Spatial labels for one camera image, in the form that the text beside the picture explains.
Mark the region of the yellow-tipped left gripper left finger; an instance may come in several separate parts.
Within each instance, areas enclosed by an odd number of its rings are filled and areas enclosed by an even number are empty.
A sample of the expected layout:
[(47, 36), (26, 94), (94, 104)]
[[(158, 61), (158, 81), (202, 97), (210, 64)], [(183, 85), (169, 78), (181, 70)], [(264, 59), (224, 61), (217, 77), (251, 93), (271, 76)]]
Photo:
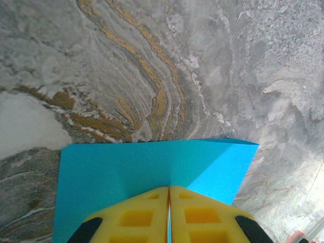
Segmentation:
[(89, 215), (68, 242), (167, 242), (169, 188), (159, 187)]

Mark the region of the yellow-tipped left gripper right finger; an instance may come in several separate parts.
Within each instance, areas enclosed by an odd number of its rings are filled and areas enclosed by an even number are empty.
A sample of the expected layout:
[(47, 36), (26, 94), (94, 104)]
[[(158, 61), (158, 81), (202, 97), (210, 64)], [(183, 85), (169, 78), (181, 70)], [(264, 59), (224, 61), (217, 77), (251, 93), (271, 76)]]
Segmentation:
[(253, 216), (180, 186), (171, 186), (171, 242), (273, 242)]

